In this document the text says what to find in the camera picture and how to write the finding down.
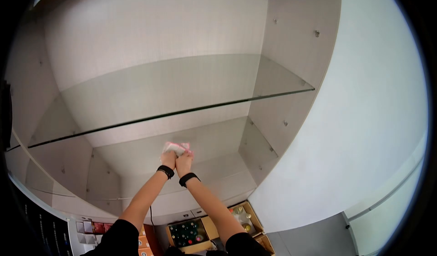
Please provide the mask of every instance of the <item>drawer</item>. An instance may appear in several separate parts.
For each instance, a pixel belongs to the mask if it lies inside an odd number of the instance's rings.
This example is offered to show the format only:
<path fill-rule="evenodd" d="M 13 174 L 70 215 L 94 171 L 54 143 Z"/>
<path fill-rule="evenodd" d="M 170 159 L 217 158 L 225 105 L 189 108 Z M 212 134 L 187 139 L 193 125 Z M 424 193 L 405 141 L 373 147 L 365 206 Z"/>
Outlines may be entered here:
<path fill-rule="evenodd" d="M 196 217 L 196 218 L 206 215 L 206 212 L 202 208 L 192 210 L 191 212 L 193 213 L 194 217 Z"/>

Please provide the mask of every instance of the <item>black bracelet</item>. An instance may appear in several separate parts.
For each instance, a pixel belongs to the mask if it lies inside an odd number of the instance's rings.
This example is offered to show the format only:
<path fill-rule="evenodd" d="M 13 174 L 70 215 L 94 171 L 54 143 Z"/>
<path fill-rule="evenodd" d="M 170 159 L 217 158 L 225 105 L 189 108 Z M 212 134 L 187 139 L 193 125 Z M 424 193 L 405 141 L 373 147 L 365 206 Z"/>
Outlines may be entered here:
<path fill-rule="evenodd" d="M 163 171 L 165 172 L 165 174 L 167 175 L 168 179 L 172 178 L 174 176 L 174 171 L 165 165 L 161 165 L 158 167 L 158 169 L 156 171 Z"/>
<path fill-rule="evenodd" d="M 193 178 L 193 177 L 199 179 L 199 178 L 197 177 L 197 175 L 195 175 L 195 174 L 192 173 L 192 172 L 189 172 L 189 173 L 187 173 L 186 175 L 184 175 L 183 177 L 181 177 L 181 178 L 179 179 L 179 184 L 180 184 L 182 187 L 185 187 L 185 188 L 186 188 L 186 187 L 187 187 L 187 181 L 188 181 L 189 179 Z"/>

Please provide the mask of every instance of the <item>box of bottles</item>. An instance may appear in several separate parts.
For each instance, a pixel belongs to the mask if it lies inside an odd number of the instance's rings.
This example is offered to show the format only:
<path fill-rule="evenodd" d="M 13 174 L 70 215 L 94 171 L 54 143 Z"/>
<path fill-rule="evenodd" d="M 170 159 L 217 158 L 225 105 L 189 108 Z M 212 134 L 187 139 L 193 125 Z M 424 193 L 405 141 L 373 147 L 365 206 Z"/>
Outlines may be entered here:
<path fill-rule="evenodd" d="M 252 206 L 248 201 L 244 201 L 243 203 L 237 204 L 228 209 L 234 218 L 252 237 L 263 233 L 263 226 L 259 222 L 254 209 L 252 209 Z"/>
<path fill-rule="evenodd" d="M 187 254 L 212 246 L 200 218 L 168 225 L 166 231 L 170 244 Z"/>

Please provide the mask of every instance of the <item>glass shelf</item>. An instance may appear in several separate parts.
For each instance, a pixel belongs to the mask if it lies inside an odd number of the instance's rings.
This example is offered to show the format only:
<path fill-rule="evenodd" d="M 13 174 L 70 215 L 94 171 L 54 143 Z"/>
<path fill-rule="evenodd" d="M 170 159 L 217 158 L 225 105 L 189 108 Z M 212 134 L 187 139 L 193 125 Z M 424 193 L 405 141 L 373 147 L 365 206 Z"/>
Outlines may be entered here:
<path fill-rule="evenodd" d="M 261 55 L 195 56 L 143 64 L 61 92 L 28 147 L 220 107 L 244 115 L 248 106 L 243 104 L 251 101 L 311 90 L 296 74 Z"/>

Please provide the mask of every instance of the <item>sleeve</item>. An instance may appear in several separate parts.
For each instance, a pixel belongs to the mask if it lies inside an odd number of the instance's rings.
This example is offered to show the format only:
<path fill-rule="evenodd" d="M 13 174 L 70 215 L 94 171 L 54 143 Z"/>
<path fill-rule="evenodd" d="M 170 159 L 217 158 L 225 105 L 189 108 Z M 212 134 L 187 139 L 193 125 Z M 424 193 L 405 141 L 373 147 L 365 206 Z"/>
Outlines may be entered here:
<path fill-rule="evenodd" d="M 138 230 L 130 222 L 118 219 L 102 236 L 102 242 L 85 256 L 132 255 L 138 256 Z"/>
<path fill-rule="evenodd" d="M 270 256 L 270 253 L 262 245 L 245 232 L 232 235 L 226 242 L 226 250 L 229 256 Z"/>

